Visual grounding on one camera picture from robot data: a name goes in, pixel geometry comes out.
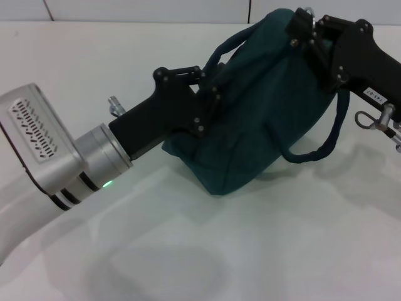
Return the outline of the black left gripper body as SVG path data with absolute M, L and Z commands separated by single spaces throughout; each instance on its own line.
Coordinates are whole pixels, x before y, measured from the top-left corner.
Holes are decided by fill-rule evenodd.
M 131 160 L 138 159 L 175 132 L 194 135 L 195 92 L 163 92 L 162 68 L 153 73 L 153 94 L 108 125 Z

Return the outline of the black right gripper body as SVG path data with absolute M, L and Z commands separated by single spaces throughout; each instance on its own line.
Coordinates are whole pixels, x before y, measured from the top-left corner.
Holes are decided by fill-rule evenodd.
M 378 47 L 368 21 L 360 19 L 344 29 L 335 43 L 331 70 L 343 70 L 343 86 L 377 110 L 394 105 L 392 120 L 401 121 L 401 63 Z

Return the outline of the dark teal fabric bag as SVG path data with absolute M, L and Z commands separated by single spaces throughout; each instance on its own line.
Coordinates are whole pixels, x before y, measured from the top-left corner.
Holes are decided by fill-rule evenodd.
M 350 103 L 346 90 L 320 88 L 300 47 L 293 47 L 286 26 L 290 9 L 277 9 L 260 22 L 231 36 L 209 58 L 199 95 L 219 101 L 201 139 L 175 134 L 163 150 L 179 157 L 213 195 L 226 195 L 252 181 L 277 158 L 319 161 L 337 143 Z M 294 154 L 300 140 L 336 100 L 330 134 L 317 149 Z

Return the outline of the silver left gripper plug stub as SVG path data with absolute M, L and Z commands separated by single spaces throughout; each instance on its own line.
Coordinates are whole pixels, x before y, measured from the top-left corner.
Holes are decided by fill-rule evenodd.
M 118 118 L 123 115 L 126 110 L 122 107 L 121 103 L 118 101 L 116 96 L 111 96 L 108 98 L 109 112 L 112 116 Z

